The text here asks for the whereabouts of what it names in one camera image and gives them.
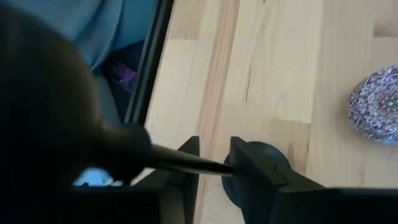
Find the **patterned glass ball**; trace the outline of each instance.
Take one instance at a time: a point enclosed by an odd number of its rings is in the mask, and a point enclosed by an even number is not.
[[[398,67],[386,67],[358,84],[348,100],[348,117],[366,138],[398,145]]]

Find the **purple object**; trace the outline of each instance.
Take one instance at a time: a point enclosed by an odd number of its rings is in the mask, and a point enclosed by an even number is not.
[[[386,67],[357,85],[348,117],[368,139],[398,145],[398,67]]]
[[[113,69],[113,80],[126,91],[131,91],[131,83],[136,72],[122,63],[118,63]]]

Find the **light wood surface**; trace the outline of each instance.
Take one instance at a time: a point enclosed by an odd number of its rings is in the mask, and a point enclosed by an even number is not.
[[[398,188],[398,149],[346,115],[357,83],[398,64],[397,12],[395,0],[175,0],[146,128],[172,148],[199,135],[219,162],[239,136],[327,187]],[[200,177],[195,223],[243,223],[219,177]]]

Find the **dark rod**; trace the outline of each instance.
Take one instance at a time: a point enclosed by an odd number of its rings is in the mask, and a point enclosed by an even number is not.
[[[233,169],[230,166],[156,144],[152,145],[151,157],[146,165],[155,169],[176,170],[194,174],[223,176],[232,176],[233,174]]]

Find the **purple label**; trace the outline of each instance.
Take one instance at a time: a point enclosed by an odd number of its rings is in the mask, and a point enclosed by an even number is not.
[[[116,83],[125,90],[130,91],[131,82],[137,73],[122,63],[118,63],[118,65],[113,69],[113,73]]]

